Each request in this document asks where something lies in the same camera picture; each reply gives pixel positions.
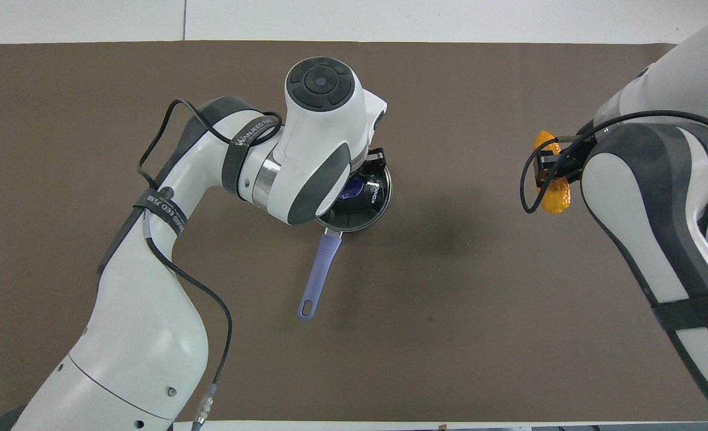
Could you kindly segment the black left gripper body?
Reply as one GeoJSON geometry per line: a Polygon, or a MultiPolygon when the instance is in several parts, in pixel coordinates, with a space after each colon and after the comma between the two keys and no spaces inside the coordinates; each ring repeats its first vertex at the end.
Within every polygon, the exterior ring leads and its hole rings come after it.
{"type": "Polygon", "coordinates": [[[363,175],[380,175],[386,168],[386,159],[382,147],[371,149],[363,163],[363,175]]]}

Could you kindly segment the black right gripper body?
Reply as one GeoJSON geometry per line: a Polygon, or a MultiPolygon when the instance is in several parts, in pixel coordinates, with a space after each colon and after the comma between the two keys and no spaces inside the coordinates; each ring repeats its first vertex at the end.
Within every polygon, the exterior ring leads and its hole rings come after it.
{"type": "Polygon", "coordinates": [[[594,123],[587,123],[576,133],[572,144],[567,148],[567,155],[564,161],[556,170],[556,179],[567,179],[568,182],[580,180],[584,164],[588,156],[595,148],[595,137],[590,135],[585,139],[579,139],[584,133],[594,128],[594,123]]]}

